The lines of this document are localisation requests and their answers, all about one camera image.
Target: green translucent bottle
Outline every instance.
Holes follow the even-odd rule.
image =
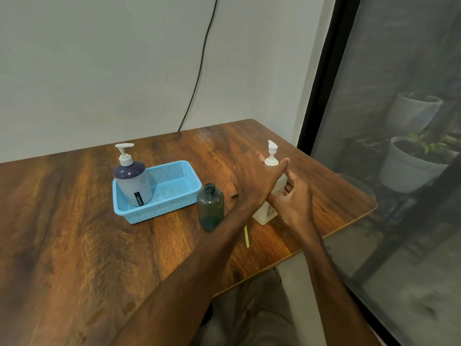
[[[224,193],[212,183],[207,183],[197,193],[200,226],[211,232],[224,218]]]

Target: wooden table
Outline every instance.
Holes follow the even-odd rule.
[[[232,208],[230,174],[248,148],[277,158],[314,189],[323,236],[376,203],[254,120],[133,141],[134,160],[154,166],[188,160]],[[195,205],[129,225],[114,214],[113,144],[0,164],[0,338],[2,345],[107,345],[143,299],[207,234]],[[299,251],[278,217],[249,223],[227,265],[222,291]]]

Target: blue plastic basket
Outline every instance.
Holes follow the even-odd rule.
[[[114,211],[131,224],[166,214],[197,202],[201,188],[199,177],[184,160],[146,169],[152,199],[143,206],[131,206],[116,180],[112,182]]]

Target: bottle mouth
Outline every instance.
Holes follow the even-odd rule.
[[[204,193],[207,194],[207,195],[213,195],[214,193],[216,193],[216,187],[214,184],[212,183],[207,183],[205,185],[205,190],[204,190]]]

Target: black cable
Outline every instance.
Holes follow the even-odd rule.
[[[192,97],[190,98],[189,105],[187,106],[186,114],[184,114],[184,117],[182,118],[182,121],[181,121],[181,125],[180,125],[179,128],[177,129],[177,132],[180,132],[180,131],[181,131],[182,124],[183,124],[184,121],[186,120],[186,116],[187,116],[187,113],[189,112],[190,105],[192,104],[192,101],[194,100],[195,90],[197,90],[197,85],[199,84],[199,79],[200,79],[200,74],[201,74],[201,68],[202,68],[202,65],[203,65],[203,55],[205,54],[206,39],[208,38],[208,33],[209,33],[209,31],[210,31],[211,24],[213,23],[214,12],[216,11],[216,5],[217,5],[217,4],[218,4],[218,0],[215,0],[215,2],[214,2],[214,7],[213,7],[213,13],[211,14],[210,24],[208,24],[208,29],[206,30],[206,34],[205,34],[205,40],[204,40],[204,42],[203,42],[202,57],[201,57],[201,59],[200,59],[200,68],[199,68],[199,74],[197,75],[197,81],[195,82],[194,91],[193,91],[193,93],[192,93]]]

